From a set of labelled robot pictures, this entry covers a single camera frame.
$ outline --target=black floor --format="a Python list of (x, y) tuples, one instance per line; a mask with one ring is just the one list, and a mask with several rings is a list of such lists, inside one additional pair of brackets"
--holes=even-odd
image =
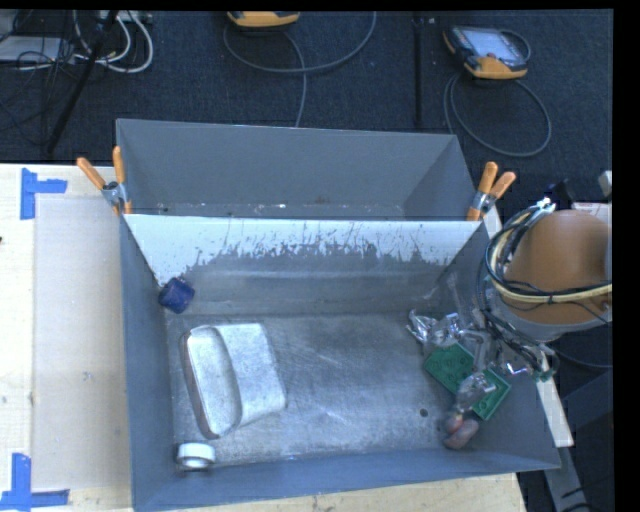
[[(228, 30), (222, 11), (150, 13), (145, 27), (153, 58), (142, 72), (96, 65), (79, 88), (84, 62), (57, 61), (35, 71), (18, 69), (29, 65), (26, 55), (1, 63), (0, 161), (71, 164), (86, 156), (110, 165), (116, 118), (453, 131), (476, 182), (489, 160), (516, 172), (516, 183), (497, 203), (503, 220), (560, 183), (572, 200), (604, 200), (598, 178), (612, 168), (613, 9), (303, 12), (284, 34), (264, 37)], [(95, 15), (79, 13), (89, 44), (101, 35)], [(16, 34), (62, 36), (80, 48), (71, 19), (70, 11), (21, 10)], [(442, 30), (453, 24), (523, 38), (531, 50), (525, 77), (477, 87), (443, 42)], [(149, 57), (149, 47), (139, 29), (127, 26), (135, 29), (134, 48), (115, 65), (132, 68)], [(125, 42), (115, 26), (103, 50), (117, 51)], [(306, 79), (275, 71), (300, 68), (301, 58), (307, 68), (341, 64), (310, 71)], [(566, 355), (556, 376), (563, 398), (575, 397), (612, 363), (610, 327), (554, 343)], [(571, 455), (588, 502), (582, 510), (610, 511), (613, 416), (606, 403), (598, 407), (604, 414), (575, 426)], [(554, 510), (543, 473), (519, 477), (529, 512)]]

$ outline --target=gray bin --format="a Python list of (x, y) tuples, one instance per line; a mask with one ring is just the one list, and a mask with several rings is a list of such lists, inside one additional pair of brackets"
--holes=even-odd
[[(535, 383), (511, 390), (469, 445), (442, 444), (453, 395), (422, 369), (408, 313), (469, 320), (489, 241), (451, 135), (120, 119), (133, 213), (121, 221), (132, 499), (219, 505), (556, 468)], [(176, 314), (172, 276), (195, 289)], [(203, 435), (179, 340), (260, 324), (287, 406)], [(208, 471), (177, 467), (205, 442)]]

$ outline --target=black cable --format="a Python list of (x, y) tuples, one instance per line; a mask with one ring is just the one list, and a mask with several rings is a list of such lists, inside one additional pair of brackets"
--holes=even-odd
[(65, 105), (65, 108), (62, 111), (62, 114), (60, 114), (60, 116), (58, 117), (58, 120), (56, 121), (56, 124), (53, 127), (53, 132), (47, 144), (48, 156), (53, 156), (53, 151), (57, 146), (60, 137), (62, 136), (62, 132), (64, 131), (64, 128), (69, 120), (69, 117), (71, 116), (71, 112), (73, 111), (73, 108), (80, 94), (82, 93), (82, 89), (84, 88), (87, 80), (89, 79), (89, 75), (93, 70), (98, 53), (100, 53), (100, 51), (102, 50), (102, 46), (104, 45), (104, 42), (105, 42), (105, 39), (107, 38), (109, 30), (115, 23), (117, 15), (118, 15), (117, 9), (110, 9), (104, 24), (99, 24), (97, 26), (97, 30), (96, 30), (97, 40), (95, 42), (94, 47), (91, 49), (91, 55), (89, 57), (89, 60), (85, 63), (85, 66), (82, 70), (82, 75), (78, 80), (78, 82), (76, 82), (76, 87), (73, 90), (73, 94), (71, 96), (70, 101), (67, 102), (67, 105)]
[(413, 26), (413, 72), (414, 95), (416, 98), (416, 127), (418, 130), (424, 129), (422, 119), (422, 46), (424, 41), (424, 16), (420, 11), (414, 11), (411, 18)]
[[(132, 12), (130, 10), (127, 10), (127, 13), (129, 14), (129, 17), (134, 20), (133, 22), (133, 26), (136, 27), (136, 30), (132, 31), (129, 30), (129, 28), (127, 28), (126, 24), (124, 22), (122, 22), (122, 20), (118, 17), (117, 21), (118, 21), (118, 25), (120, 25), (120, 27), (122, 28), (122, 30), (124, 32), (126, 32), (125, 36), (129, 38), (129, 40), (131, 41), (131, 47), (133, 48), (133, 56), (130, 55), (131, 53), (131, 49), (129, 49), (129, 51), (126, 52), (125, 57), (128, 59), (129, 63), (125, 66), (119, 66), (117, 64), (115, 64), (116, 60), (109, 60), (109, 57), (103, 57), (102, 59), (98, 59), (97, 63), (103, 65), (106, 69), (111, 70), (111, 71), (115, 71), (115, 72), (119, 72), (119, 73), (123, 73), (123, 74), (135, 74), (135, 73), (139, 73), (141, 71), (144, 71), (145, 69), (147, 69), (150, 65), (151, 62), (153, 60), (153, 42), (151, 39), (151, 34), (149, 34), (149, 32), (145, 29), (144, 25), (142, 24), (142, 21), (135, 17)], [(148, 56), (146, 57), (146, 60), (140, 64), (137, 65), (136, 64), (136, 59), (138, 57), (138, 49), (139, 49), (139, 32), (143, 33), (143, 36), (145, 37), (146, 41), (147, 41), (147, 45), (148, 45)]]
[(560, 496), (562, 499), (564, 498), (568, 498), (569, 496), (571, 496), (572, 494), (575, 494), (577, 492), (580, 491), (584, 491), (585, 489), (587, 489), (588, 487), (593, 487), (594, 485), (600, 484), (602, 482), (605, 482), (607, 480), (611, 480), (613, 478), (613, 474), (608, 474), (605, 477), (602, 478), (598, 478), (597, 480), (593, 480), (592, 482), (589, 483), (583, 483), (580, 487), (578, 487), (577, 489), (573, 489), (572, 491), (569, 492), (565, 492), (562, 496)]
[[(302, 57), (302, 52), (298, 47), (297, 43), (293, 40), (293, 38), (285, 33), (285, 37), (291, 42), (294, 50), (298, 54), (298, 59), (300, 59), (300, 66), (304, 68), (304, 58)], [(300, 107), (298, 108), (298, 116), (296, 117), (296, 122), (294, 124), (295, 128), (300, 126), (300, 120), (302, 119), (302, 112), (304, 110), (304, 104), (307, 98), (307, 73), (302, 73), (302, 98), (300, 99)]]
[[(600, 287), (612, 284), (611, 280), (605, 280), (595, 285), (576, 286), (572, 288), (566, 288), (563, 290), (549, 291), (549, 290), (541, 290), (540, 288), (536, 287), (531, 283), (505, 279), (503, 275), (504, 265), (507, 262), (507, 259), (509, 258), (510, 254), (513, 251), (515, 251), (515, 246), (509, 245), (509, 244), (505, 245), (505, 248), (503, 248), (502, 250), (502, 254), (497, 255), (496, 269), (494, 270), (491, 265), (491, 260), (496, 250), (496, 247), (498, 243), (501, 241), (502, 237), (510, 236), (512, 238), (520, 239), (524, 235), (524, 233), (531, 227), (531, 225), (527, 221), (533, 216), (533, 214), (535, 213), (535, 210), (527, 209), (525, 210), (525, 214), (527, 213), (529, 215), (526, 219), (521, 220), (518, 223), (509, 224), (508, 226), (504, 227), (498, 233), (496, 233), (496, 235), (491, 239), (489, 244), (487, 244), (487, 248), (485, 250), (485, 256), (484, 256), (484, 262), (487, 268), (487, 272), (489, 273), (489, 276), (495, 282), (499, 283), (506, 290), (511, 291), (513, 293), (517, 293), (519, 295), (528, 296), (528, 297), (549, 297), (550, 303), (553, 302), (552, 300), (553, 297), (562, 297), (566, 295), (572, 295), (575, 293), (589, 292), (592, 290), (596, 290)], [(594, 316), (598, 317), (597, 314), (590, 311), (588, 308), (586, 308), (586, 306), (582, 306), (582, 307), (585, 307), (587, 311), (594, 314)]]
[[(491, 308), (487, 302), (487, 279), (483, 277), (483, 270), (486, 271), (486, 267), (483, 262), (480, 261), (478, 264), (478, 269), (476, 272), (476, 300), (478, 302), (478, 309), (480, 313), (483, 315), (486, 322), (486, 329), (497, 341), (504, 343), (508, 347), (511, 348), (516, 354), (519, 354), (522, 358), (524, 358), (529, 366), (533, 368), (535, 372), (537, 372), (540, 378), (544, 381), (548, 378), (555, 375), (560, 368), (560, 359), (556, 355), (555, 351), (548, 349), (543, 350), (541, 346), (544, 346), (544, 343), (538, 342), (532, 337), (526, 335), (518, 331), (515, 327), (513, 327), (508, 322), (504, 322), (500, 318), (496, 317), (492, 312)], [(545, 352), (549, 358), (549, 370), (544, 370), (541, 362), (538, 360), (537, 356), (527, 348), (527, 346), (523, 346), (520, 343), (507, 338), (504, 335), (504, 332), (509, 332), (514, 338), (518, 338), (523, 342), (527, 343), (530, 347), (536, 348), (537, 350), (541, 350)]]
[(283, 74), (287, 74), (287, 73), (313, 73), (313, 72), (317, 72), (317, 71), (328, 71), (329, 69), (338, 67), (341, 64), (344, 64), (345, 62), (347, 62), (353, 56), (355, 56), (369, 42), (369, 39), (371, 39), (371, 35), (373, 34), (373, 29), (376, 26), (376, 20), (377, 20), (377, 12), (373, 11), (373, 16), (372, 16), (372, 19), (371, 19), (371, 27), (369, 28), (369, 32), (367, 32), (367, 35), (364, 37), (364, 39), (360, 42), (360, 44), (354, 50), (349, 52), (344, 57), (341, 57), (340, 59), (337, 59), (337, 60), (335, 60), (333, 62), (328, 62), (326, 64), (320, 64), (318, 66), (311, 66), (311, 67), (305, 67), (303, 65), (300, 68), (269, 68), (269, 67), (265, 67), (265, 66), (260, 66), (258, 64), (254, 64), (253, 62), (250, 62), (250, 61), (244, 59), (243, 57), (238, 55), (231, 48), (231, 46), (229, 45), (229, 41), (228, 41), (228, 38), (227, 38), (227, 33), (229, 31), (229, 24), (225, 25), (225, 27), (224, 27), (224, 30), (222, 32), (222, 40), (223, 40), (224, 45), (226, 46), (227, 50), (229, 50), (229, 53), (231, 53), (231, 55), (233, 55), (240, 62), (242, 62), (242, 63), (246, 64), (247, 66), (250, 66), (250, 67), (252, 67), (254, 69), (259, 69), (261, 71), (268, 71), (270, 73), (283, 73)]
[(60, 42), (58, 43), (58, 53), (56, 54), (56, 57), (54, 59), (53, 65), (51, 66), (51, 68), (49, 69), (48, 73), (47, 73), (47, 80), (45, 82), (45, 87), (49, 88), (49, 94), (47, 96), (47, 99), (45, 100), (45, 106), (49, 103), (49, 101), (51, 100), (51, 97), (53, 95), (53, 88), (55, 85), (55, 81), (56, 78), (58, 77), (58, 71), (64, 67), (64, 64), (68, 61), (69, 58), (71, 58), (71, 56), (73, 55), (73, 52), (69, 52), (68, 55), (65, 55), (64, 52), (64, 48), (65, 48), (65, 41), (66, 41), (66, 29), (68, 27), (68, 22), (69, 19), (67, 16), (64, 17), (64, 24), (62, 26), (62, 29), (60, 31)]
[(11, 112), (11, 109), (7, 108), (6, 105), (0, 100), (0, 108), (2, 108), (2, 110), (4, 110), (6, 112), (6, 114), (9, 116), (9, 119), (11, 119), (12, 124), (9, 126), (10, 127), (15, 127), (18, 129), (18, 132), (20, 132), (20, 135), (22, 136), (22, 138), (24, 140), (26, 140), (29, 144), (32, 144), (34, 146), (42, 146), (43, 144), (46, 144), (46, 141), (43, 142), (38, 142), (36, 140), (33, 140), (31, 137), (29, 137), (22, 129), (22, 124), (24, 121), (18, 121), (16, 119), (16, 117), (14, 116), (13, 112)]
[(597, 320), (600, 320), (602, 322), (602, 325), (609, 325), (609, 322), (605, 318), (600, 316), (598, 313), (593, 311), (591, 308), (585, 306), (584, 304), (581, 304), (580, 302), (567, 302), (566, 304), (572, 304), (574, 306), (579, 306), (582, 309), (586, 310), (587, 313), (590, 313), (591, 315), (593, 315)]
[[(7, 125), (7, 126), (3, 126), (2, 128), (0, 128), (0, 133), (4, 132), (6, 130), (9, 130), (11, 128), (20, 128), (20, 125), (23, 125), (33, 119), (35, 119), (36, 117), (40, 117), (41, 115), (45, 114), (46, 112), (48, 112), (54, 105), (60, 103), (63, 99), (65, 99), (68, 96), (68, 94), (62, 94), (59, 98), (57, 98), (55, 101), (52, 102), (52, 104), (50, 104), (49, 106), (47, 106), (44, 109), (38, 110), (32, 114), (29, 114), (27, 117), (23, 118), (23, 119), (16, 119), (15, 115), (12, 112), (7, 112), (7, 114), (9, 115), (9, 117), (12, 119), (12, 123)], [(6, 109), (6, 105), (2, 104), (2, 101), (0, 101), (0, 107), (4, 109)]]
[(498, 147), (493, 146), (493, 145), (489, 144), (488, 142), (485, 142), (484, 140), (482, 140), (462, 120), (462, 117), (460, 116), (460, 114), (458, 112), (458, 109), (456, 107), (456, 103), (455, 103), (455, 100), (454, 100), (453, 92), (454, 92), (456, 84), (458, 83), (458, 81), (459, 81), (459, 79), (460, 79), (460, 77), (462, 75), (463, 75), (463, 72), (460, 72), (458, 74), (453, 75), (449, 79), (449, 81), (447, 82), (447, 84), (445, 85), (445, 88), (444, 88), (444, 100), (443, 100), (444, 116), (445, 116), (445, 120), (446, 120), (446, 123), (447, 123), (447, 128), (449, 128), (449, 131), (451, 133), (454, 133), (454, 130), (453, 130), (453, 126), (451, 125), (451, 118), (449, 116), (449, 107), (451, 107), (451, 110), (453, 111), (453, 114), (455, 115), (455, 118), (458, 121), (458, 123), (460, 124), (460, 126), (462, 126), (464, 131), (467, 132), (467, 134), (471, 138), (473, 138), (476, 142), (478, 142), (479, 144), (483, 145), (487, 149), (495, 151), (496, 153), (499, 153), (501, 155), (511, 156), (511, 157), (515, 157), (515, 158), (528, 158), (528, 157), (532, 157), (532, 156), (535, 156), (535, 155), (541, 153), (549, 145), (549, 141), (551, 140), (551, 118), (549, 117), (549, 113), (547, 112), (547, 108), (544, 106), (544, 103), (542, 103), (542, 100), (529, 87), (527, 87), (524, 83), (522, 83), (520, 80), (512, 80), (512, 81), (516, 85), (518, 85), (519, 87), (522, 87), (522, 89), (524, 89), (524, 91), (529, 96), (531, 96), (533, 98), (535, 103), (538, 105), (538, 107), (540, 108), (540, 110), (542, 110), (542, 113), (544, 114), (545, 121), (546, 121), (546, 127), (547, 127), (547, 135), (545, 136), (544, 141), (542, 142), (542, 144), (540, 144), (540, 146), (538, 146), (536, 149), (534, 149), (532, 151), (517, 152), (517, 151), (507, 151), (505, 149), (498, 148)]
[[(49, 57), (48, 55), (46, 55), (43, 52), (39, 52), (39, 51), (36, 51), (36, 50), (27, 50), (27, 51), (22, 52), (18, 56), (18, 58), (16, 59), (16, 66), (18, 67), (18, 69), (21, 69), (20, 65), (19, 65), (19, 61), (22, 60), (26, 55), (29, 55), (29, 54), (35, 54), (35, 55), (42, 56), (45, 59), (49, 59), (51, 61), (50, 63), (52, 65), (56, 64), (54, 62), (54, 59), (51, 59), (51, 57)], [(80, 79), (80, 74), (75, 74), (75, 73), (69, 71), (72, 58), (73, 58), (73, 52), (64, 59), (64, 62), (61, 63), (61, 65), (59, 66), (58, 70), (61, 71), (67, 77), (71, 78), (72, 80), (76, 80), (77, 81), (77, 80)], [(114, 77), (113, 75), (111, 75), (111, 76), (108, 75), (106, 67), (103, 67), (103, 69), (104, 69), (104, 74), (101, 77), (94, 78), (92, 80), (88, 80), (87, 83), (93, 84), (93, 83), (97, 83), (97, 82), (103, 82), (107, 77), (109, 77), (111, 79), (116, 79), (117, 78), (117, 77)], [(32, 70), (32, 73), (35, 73), (37, 71), (38, 71), (38, 69), (34, 69), (34, 70)]]
[[(514, 346), (506, 340), (506, 338), (502, 335), (502, 333), (499, 330), (495, 329), (494, 324), (498, 324), (503, 329), (511, 332), (514, 336), (517, 336), (517, 337), (520, 337), (520, 338), (524, 338), (525, 340), (529, 341), (530, 343), (534, 343), (535, 344), (536, 343), (535, 340), (533, 340), (531, 338), (528, 338), (526, 335), (524, 335), (523, 333), (521, 333), (521, 332), (517, 331), (515, 328), (513, 328), (510, 324), (508, 324), (506, 322), (502, 322), (501, 320), (499, 320), (497, 317), (495, 317), (491, 313), (490, 308), (489, 308), (489, 306), (487, 304), (487, 301), (486, 301), (486, 285), (485, 285), (484, 289), (482, 289), (482, 285), (481, 285), (482, 282), (486, 283), (486, 280), (481, 279), (481, 275), (482, 275), (481, 274), (481, 269), (482, 268), (483, 268), (483, 266), (482, 266), (482, 264), (480, 264), (478, 266), (478, 274), (477, 274), (477, 278), (476, 278), (477, 279), (477, 281), (476, 281), (476, 295), (478, 297), (478, 301), (479, 301), (479, 304), (480, 304), (479, 309), (480, 309), (481, 313), (487, 319), (487, 321), (489, 323), (489, 326), (493, 327), (492, 332), (491, 332), (493, 337), (496, 338), (496, 339), (500, 339), (500, 340), (502, 340), (504, 342), (507, 342), (507, 344), (511, 348), (514, 348)], [(608, 322), (606, 322), (604, 319), (602, 319), (601, 317), (599, 317), (598, 315), (596, 315), (593, 312), (592, 312), (592, 314), (594, 314), (594, 316), (597, 316), (598, 318), (600, 318), (603, 322), (605, 322), (608, 325)], [(608, 369), (613, 368), (613, 365), (602, 365), (602, 364), (590, 363), (590, 362), (587, 362), (587, 361), (582, 361), (582, 360), (573, 358), (573, 357), (571, 357), (571, 356), (559, 351), (557, 348), (554, 348), (553, 352), (555, 354), (557, 354), (558, 358), (565, 359), (570, 363), (573, 363), (573, 364), (578, 365), (578, 366), (582, 366), (582, 367), (587, 368), (587, 369), (608, 370)], [(549, 355), (551, 355), (552, 374), (555, 374), (555, 373), (557, 373), (557, 371), (559, 369), (559, 361), (557, 360), (556, 357), (554, 357), (553, 354), (549, 354)]]
[(29, 84), (31, 83), (31, 81), (33, 80), (33, 78), (35, 76), (36, 76), (36, 70), (33, 70), (31, 72), (31, 74), (29, 75), (29, 77), (25, 80), (25, 82), (20, 86), (20, 90), (18, 90), (13, 96), (9, 96), (8, 98), (4, 99), (5, 105), (7, 105), (7, 106), (11, 105), (11, 103), (13, 103), (21, 95), (25, 94)]

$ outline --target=wire bundle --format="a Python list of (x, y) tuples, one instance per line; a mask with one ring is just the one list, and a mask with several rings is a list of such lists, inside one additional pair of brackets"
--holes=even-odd
[(317, 72), (329, 71), (331, 69), (337, 68), (338, 66), (344, 64), (345, 62), (350, 60), (352, 57), (354, 57), (358, 52), (360, 52), (360, 50), (362, 50), (362, 48), (365, 47), (365, 45), (369, 42), (369, 39), (371, 39), (371, 36), (373, 34), (373, 30), (375, 29), (375, 26), (376, 26), (377, 17), (378, 17), (377, 12), (373, 11), (372, 17), (371, 17), (371, 25), (369, 27), (369, 31), (365, 35), (364, 39), (356, 46), (355, 49), (353, 49), (347, 55), (345, 55), (343, 57), (340, 57), (337, 60), (334, 60), (332, 62), (327, 62), (325, 64), (319, 64), (317, 66), (308, 66), (308, 67), (305, 66), (304, 57), (302, 55), (302, 51), (300, 50), (300, 47), (295, 42), (295, 40), (287, 33), (283, 33), (283, 34), (287, 38), (287, 40), (291, 43), (291, 45), (293, 46), (293, 49), (296, 52), (296, 55), (298, 56), (298, 60), (300, 61), (300, 67), (299, 68), (273, 68), (273, 67), (267, 67), (267, 66), (262, 66), (260, 64), (256, 64), (254, 62), (251, 62), (251, 61), (243, 58), (229, 44), (229, 39), (228, 39), (228, 36), (227, 36), (228, 30), (229, 30), (229, 25), (225, 26), (225, 29), (224, 29), (224, 32), (223, 32), (223, 42), (224, 42), (225, 47), (227, 48), (229, 53), (231, 55), (233, 55), (233, 57), (235, 57), (237, 60), (239, 60), (240, 62), (242, 62), (243, 64), (245, 64), (245, 65), (247, 65), (249, 67), (252, 67), (254, 69), (258, 69), (260, 71), (266, 71), (268, 73), (277, 73), (277, 74), (283, 74), (283, 75), (284, 74), (289, 74), (289, 75), (301, 74), (302, 75), (302, 97), (300, 99), (300, 106), (298, 107), (298, 115), (296, 117), (296, 122), (294, 124), (294, 126), (296, 128), (298, 128), (300, 126), (300, 120), (302, 119), (302, 113), (304, 111), (304, 104), (305, 104), (306, 97), (307, 97), (307, 74), (308, 73), (317, 73)]
[(533, 224), (555, 208), (532, 206), (517, 214), (499, 231), (487, 245), (484, 264), (493, 285), (503, 297), (527, 304), (557, 304), (576, 302), (598, 295), (611, 293), (612, 281), (602, 284), (567, 288), (564, 290), (541, 290), (531, 283), (508, 280), (504, 277), (506, 265), (516, 250), (519, 241)]
[[(128, 12), (129, 12), (129, 18), (133, 20), (138, 30), (144, 36), (145, 45), (147, 49), (147, 54), (144, 62), (137, 66), (122, 66), (120, 64), (116, 64), (116, 63), (119, 63), (120, 61), (123, 61), (126, 57), (128, 57), (132, 51), (132, 48), (134, 48), (135, 46), (132, 43), (132, 35), (129, 28), (122, 21), (121, 15), (118, 14), (118, 16), (116, 16), (116, 22), (118, 23), (118, 26), (120, 27), (122, 33), (124, 34), (125, 41), (126, 41), (125, 47), (119, 53), (111, 52), (106, 56), (98, 56), (96, 59), (96, 64), (104, 66), (107, 69), (111, 71), (115, 71), (117, 73), (140, 73), (145, 69), (147, 69), (153, 62), (153, 40), (151, 39), (151, 34), (147, 30), (147, 28), (144, 26), (144, 24), (140, 21), (138, 16), (131, 14), (131, 11), (128, 11)], [(91, 56), (91, 48), (82, 34), (80, 23), (78, 21), (78, 12), (75, 9), (73, 10), (73, 28), (78, 38), (78, 41), (80, 43), (80, 46), (82, 46), (82, 48), (84, 49), (84, 53), (74, 53), (73, 56), (81, 60), (88, 60)]]

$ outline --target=electronic device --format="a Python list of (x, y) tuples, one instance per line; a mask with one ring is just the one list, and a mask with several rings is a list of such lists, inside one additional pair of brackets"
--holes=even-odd
[(444, 41), (464, 68), (476, 78), (504, 80), (527, 73), (527, 58), (507, 32), (456, 25), (445, 29)]
[(553, 377), (560, 356), (551, 342), (613, 321), (612, 234), (610, 219), (556, 210), (545, 197), (489, 241), (470, 323), (457, 312), (438, 319), (410, 311), (407, 328), (427, 356), (423, 368), (456, 396), (445, 446), (467, 444), (479, 429), (473, 416), (493, 414), (511, 377)]
[(264, 33), (286, 30), (298, 21), (299, 11), (227, 11), (227, 17), (240, 30)]

